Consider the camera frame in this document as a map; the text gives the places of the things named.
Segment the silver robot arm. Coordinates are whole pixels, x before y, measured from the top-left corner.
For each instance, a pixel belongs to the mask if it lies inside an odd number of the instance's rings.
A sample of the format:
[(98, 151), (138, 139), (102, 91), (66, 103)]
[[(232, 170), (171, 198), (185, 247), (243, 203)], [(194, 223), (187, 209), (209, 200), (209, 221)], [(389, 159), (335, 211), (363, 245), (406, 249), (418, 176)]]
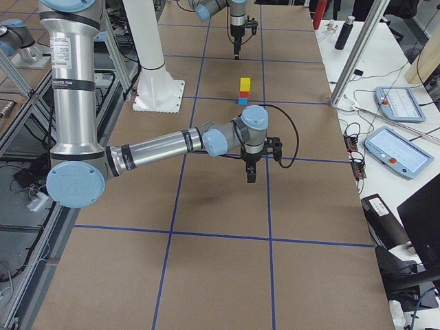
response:
[(153, 162), (199, 150), (216, 157), (240, 148), (247, 179), (255, 180), (255, 165), (267, 155), (269, 116), (251, 105), (227, 124), (208, 122), (155, 137), (139, 144), (101, 146), (97, 138), (94, 80), (94, 39), (104, 18), (103, 1), (40, 1), (41, 24), (49, 33), (52, 89), (56, 114), (56, 144), (50, 151), (52, 169), (46, 188), (68, 208), (96, 202), (105, 182)]
[(239, 59), (242, 38), (245, 36), (245, 30), (250, 28), (252, 30), (252, 36), (256, 34), (258, 23), (255, 19), (250, 19), (246, 15), (246, 1), (245, 0), (195, 0), (188, 1), (188, 5), (196, 12), (201, 21), (207, 21), (215, 14), (226, 8), (230, 10), (230, 32), (234, 39), (232, 41), (234, 46), (234, 58)]

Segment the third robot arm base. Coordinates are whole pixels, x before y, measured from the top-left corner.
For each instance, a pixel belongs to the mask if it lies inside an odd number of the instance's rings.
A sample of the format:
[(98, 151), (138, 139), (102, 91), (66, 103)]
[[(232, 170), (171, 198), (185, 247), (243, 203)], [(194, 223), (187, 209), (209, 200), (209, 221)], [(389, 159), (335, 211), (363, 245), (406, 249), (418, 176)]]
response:
[(20, 19), (1, 22), (1, 50), (21, 69), (42, 69), (51, 59), (50, 46), (37, 43)]

